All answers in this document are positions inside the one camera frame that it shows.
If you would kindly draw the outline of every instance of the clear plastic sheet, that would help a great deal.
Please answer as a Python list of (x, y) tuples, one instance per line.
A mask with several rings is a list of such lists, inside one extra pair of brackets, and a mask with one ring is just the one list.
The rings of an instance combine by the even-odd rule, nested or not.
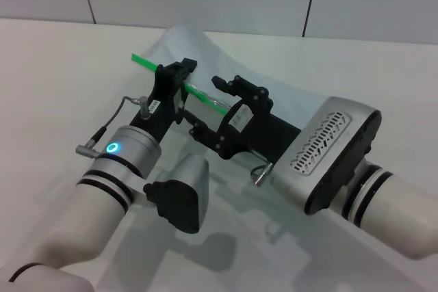
[(292, 87), (250, 70), (224, 53), (203, 32), (189, 25), (177, 25), (167, 30), (142, 56), (163, 65), (180, 62), (184, 57), (195, 59), (198, 67), (186, 82), (224, 108), (229, 108), (239, 98), (217, 90), (211, 82), (213, 76), (229, 81), (239, 75), (255, 85), (266, 87), (274, 101), (271, 112), (299, 129), (306, 126), (327, 99), (324, 95)]

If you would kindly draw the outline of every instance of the white table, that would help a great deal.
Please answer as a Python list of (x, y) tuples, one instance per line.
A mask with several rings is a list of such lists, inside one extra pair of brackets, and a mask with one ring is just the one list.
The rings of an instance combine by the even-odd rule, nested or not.
[[(44, 229), (90, 165), (76, 145), (121, 96), (149, 94), (152, 75), (130, 55), (162, 31), (0, 20), (0, 265)], [(438, 196), (438, 46), (208, 36), (257, 72), (380, 109), (369, 160)], [(136, 110), (125, 106), (109, 135)], [(169, 131), (159, 166), (187, 147), (188, 134)], [(242, 159), (206, 157), (210, 207), (199, 234), (136, 206), (99, 258), (66, 270), (97, 291), (438, 290), (438, 256), (408, 261), (333, 213), (305, 217), (269, 188), (254, 189)]]

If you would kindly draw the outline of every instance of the gray cable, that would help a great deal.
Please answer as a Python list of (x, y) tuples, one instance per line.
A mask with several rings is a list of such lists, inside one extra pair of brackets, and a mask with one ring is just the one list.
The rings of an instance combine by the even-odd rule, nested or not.
[(120, 102), (120, 105), (118, 106), (118, 108), (116, 110), (116, 113), (114, 113), (113, 116), (108, 120), (108, 122), (105, 123), (105, 125), (104, 125), (105, 128), (107, 128), (111, 124), (112, 120), (114, 120), (114, 118), (117, 116), (118, 112), (120, 112), (120, 110), (122, 109), (123, 103), (125, 103), (126, 100), (132, 102), (131, 97), (123, 96), (122, 101)]

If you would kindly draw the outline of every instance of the vent slot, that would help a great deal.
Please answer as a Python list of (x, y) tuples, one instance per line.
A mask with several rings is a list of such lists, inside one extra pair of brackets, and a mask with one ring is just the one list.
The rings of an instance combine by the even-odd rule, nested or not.
[(336, 139), (350, 123), (348, 115), (333, 112), (326, 115), (313, 132), (308, 134), (302, 150), (296, 153), (296, 159), (291, 161), (291, 167), (299, 174), (311, 174), (313, 169), (324, 158)]

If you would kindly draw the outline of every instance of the blue led ring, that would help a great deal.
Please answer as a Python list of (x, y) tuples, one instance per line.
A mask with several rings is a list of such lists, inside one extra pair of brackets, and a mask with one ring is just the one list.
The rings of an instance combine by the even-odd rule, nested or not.
[(107, 152), (108, 153), (117, 152), (118, 148), (119, 148), (119, 145), (117, 143), (112, 143), (112, 144), (107, 146)]

